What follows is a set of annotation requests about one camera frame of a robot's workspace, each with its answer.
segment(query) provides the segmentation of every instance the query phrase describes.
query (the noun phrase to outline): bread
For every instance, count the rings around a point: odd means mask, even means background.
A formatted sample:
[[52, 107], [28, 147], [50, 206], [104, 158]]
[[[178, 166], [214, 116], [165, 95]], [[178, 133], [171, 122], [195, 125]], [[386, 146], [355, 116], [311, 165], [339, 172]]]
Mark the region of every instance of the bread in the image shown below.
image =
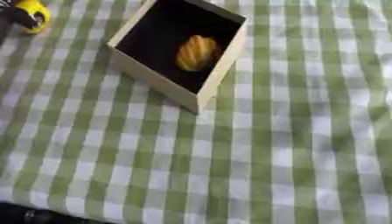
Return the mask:
[[216, 61], [220, 54], [215, 40], [194, 35], [179, 48], [176, 62], [181, 69], [195, 72]]

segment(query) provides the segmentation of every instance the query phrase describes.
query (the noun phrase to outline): cardboard box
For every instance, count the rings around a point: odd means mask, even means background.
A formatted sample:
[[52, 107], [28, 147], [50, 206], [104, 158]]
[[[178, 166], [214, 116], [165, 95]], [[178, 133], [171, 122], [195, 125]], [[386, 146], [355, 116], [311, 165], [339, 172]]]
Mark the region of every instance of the cardboard box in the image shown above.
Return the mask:
[[[212, 37], [223, 54], [213, 65], [187, 72], [176, 64], [192, 35]], [[145, 0], [108, 42], [115, 63], [175, 102], [199, 113], [240, 55], [246, 19], [202, 0]]]

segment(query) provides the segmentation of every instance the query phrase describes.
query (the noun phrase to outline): table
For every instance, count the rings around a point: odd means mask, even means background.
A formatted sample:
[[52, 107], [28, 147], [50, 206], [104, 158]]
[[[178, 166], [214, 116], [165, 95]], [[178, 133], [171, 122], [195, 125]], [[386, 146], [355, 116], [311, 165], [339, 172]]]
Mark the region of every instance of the table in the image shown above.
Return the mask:
[[0, 200], [118, 223], [390, 223], [392, 2], [214, 0], [245, 50], [196, 116], [105, 42], [137, 0], [45, 1], [0, 52]]

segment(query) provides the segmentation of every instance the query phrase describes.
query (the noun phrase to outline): yellow object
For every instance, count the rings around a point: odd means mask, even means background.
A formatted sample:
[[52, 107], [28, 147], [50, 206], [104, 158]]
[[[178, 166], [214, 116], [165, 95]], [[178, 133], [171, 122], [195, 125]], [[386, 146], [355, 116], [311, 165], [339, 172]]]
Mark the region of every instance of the yellow object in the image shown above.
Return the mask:
[[177, 65], [183, 70], [195, 72], [214, 62], [219, 55], [215, 40], [194, 35], [179, 48]]
[[49, 10], [38, 0], [21, 0], [16, 7], [26, 11], [32, 19], [38, 21], [38, 26], [32, 29], [26, 28], [27, 32], [35, 34], [47, 27], [50, 18]]

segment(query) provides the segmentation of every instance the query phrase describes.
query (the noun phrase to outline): box wall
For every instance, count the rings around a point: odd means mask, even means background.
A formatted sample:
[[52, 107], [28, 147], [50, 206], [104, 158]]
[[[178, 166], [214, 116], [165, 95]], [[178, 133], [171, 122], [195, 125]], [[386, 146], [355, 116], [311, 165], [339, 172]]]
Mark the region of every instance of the box wall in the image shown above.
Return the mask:
[[192, 112], [199, 112], [199, 107], [195, 94], [167, 80], [161, 74], [154, 72], [148, 67], [140, 64], [138, 61], [118, 51], [117, 49], [111, 49], [114, 53], [115, 63], [126, 74], [138, 80], [146, 82], [149, 86], [151, 86], [158, 92], [167, 95], [169, 98], [179, 103], [180, 105], [190, 109]]
[[235, 60], [240, 56], [245, 43], [247, 32], [246, 27], [247, 23], [245, 21], [235, 34], [233, 40], [221, 56], [213, 71], [210, 73], [203, 88], [199, 91], [197, 95], [199, 110], [202, 110], [208, 103], [208, 100], [217, 94], [218, 86], [221, 84], [223, 78]]

